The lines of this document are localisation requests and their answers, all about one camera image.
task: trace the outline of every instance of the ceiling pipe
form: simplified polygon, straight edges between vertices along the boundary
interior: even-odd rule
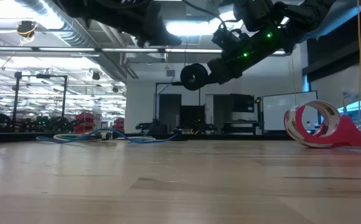
[[[84,27],[74,18],[66,15],[59,7],[52,2],[52,0],[15,0],[21,6],[34,10],[41,16],[46,16],[48,13],[56,13],[61,20],[64,21],[62,30],[72,30],[72,33],[55,34],[61,38],[71,47],[100,47],[99,44],[91,37],[91,35],[84,29]],[[98,58],[91,58],[90,60],[98,63],[102,70],[108,74],[112,79],[119,80],[126,83],[126,74],[122,71],[119,65],[111,61],[105,54]]]
[[[126,47],[126,44],[121,39],[120,34],[117,32],[117,30],[100,22],[98,22],[98,24],[101,27],[101,29],[103,29],[103,31],[108,36],[108,38],[112,41],[112,43],[114,43],[116,46]],[[125,53],[120,53],[120,67],[124,68],[125,70],[124,72],[130,75],[130,77],[139,78],[132,70],[132,68],[130,68],[129,65],[126,63]]]

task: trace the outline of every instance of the wooden floor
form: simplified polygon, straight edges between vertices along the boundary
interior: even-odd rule
[[[361,148],[0,144],[0,223],[361,224]]]

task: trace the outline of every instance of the red tape roll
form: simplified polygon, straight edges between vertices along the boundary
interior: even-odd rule
[[[319,131],[309,134],[302,123],[302,114],[306,106],[317,109],[324,117]],[[330,103],[315,100],[298,105],[284,115],[284,127],[287,133],[303,146],[309,147],[341,147],[361,146],[361,132],[346,115],[340,116]]]

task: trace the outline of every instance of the blue cable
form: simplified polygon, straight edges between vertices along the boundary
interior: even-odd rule
[[[117,135],[121,136],[122,138],[124,138],[125,140],[129,140],[131,142],[134,142],[134,143],[139,143],[139,144],[146,144],[146,143],[160,143],[160,142],[166,142],[166,141],[170,141],[172,139],[174,139],[178,133],[176,133],[175,135],[171,136],[170,138],[168,139],[164,139],[164,140],[153,140],[153,141],[139,141],[139,140],[135,140],[135,139],[130,139],[128,137],[126,137],[123,133],[113,129],[113,128],[100,128],[100,129],[97,129],[95,131],[92,131],[91,133],[89,134],[86,134],[82,137],[79,137],[77,139],[73,139],[73,140],[68,140],[68,141],[58,141],[58,140],[54,140],[52,138],[48,138],[48,137],[42,137],[42,136],[38,136],[37,137],[37,140],[38,141],[50,141],[50,142],[54,142],[54,143],[59,143],[59,144],[63,144],[63,143],[70,143],[70,142],[76,142],[76,141],[82,141],[82,140],[87,140],[87,138],[89,138],[90,136],[92,136],[93,134],[96,134],[97,132],[99,131],[112,131],[114,133],[116,133]]]

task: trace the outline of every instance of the ceiling duct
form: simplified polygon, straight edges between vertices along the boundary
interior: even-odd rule
[[[66,15],[59,7],[57,7],[52,0],[15,0],[21,6],[28,9],[32,9],[41,16],[46,16],[48,13],[56,13],[61,20],[64,21],[62,30],[72,30],[73,32],[64,34],[55,34],[61,38],[71,47],[99,47],[99,44],[90,36],[90,34],[78,23],[76,19],[73,19]],[[110,60],[105,54],[102,54],[97,58],[90,58],[90,60],[98,63],[101,69],[109,75],[112,79],[119,80],[126,83],[126,74],[120,66]]]

